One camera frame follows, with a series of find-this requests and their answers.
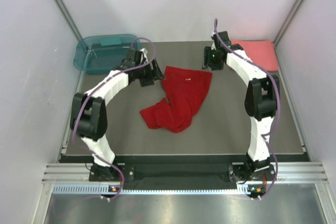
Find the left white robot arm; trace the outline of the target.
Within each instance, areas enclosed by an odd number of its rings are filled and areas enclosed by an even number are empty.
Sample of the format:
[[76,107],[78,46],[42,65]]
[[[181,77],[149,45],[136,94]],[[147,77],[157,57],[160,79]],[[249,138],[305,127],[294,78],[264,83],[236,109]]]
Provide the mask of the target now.
[[92,153],[90,181],[107,182],[122,178],[120,169],[113,163],[116,155],[106,137],[107,105],[135,80],[146,87],[156,80],[165,79],[157,61],[148,59],[147,53],[145,48],[129,50],[121,65],[112,69],[94,88],[73,96],[70,129],[73,137],[80,137]]

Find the red t-shirt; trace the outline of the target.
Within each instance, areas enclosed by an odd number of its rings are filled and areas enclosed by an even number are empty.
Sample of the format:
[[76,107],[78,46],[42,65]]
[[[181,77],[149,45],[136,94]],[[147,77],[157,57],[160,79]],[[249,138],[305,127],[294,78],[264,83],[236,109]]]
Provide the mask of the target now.
[[164,128],[173,133],[187,129],[200,110],[211,86],[211,72],[165,68],[166,79],[161,81],[165,97],[157,104],[140,111],[150,129]]

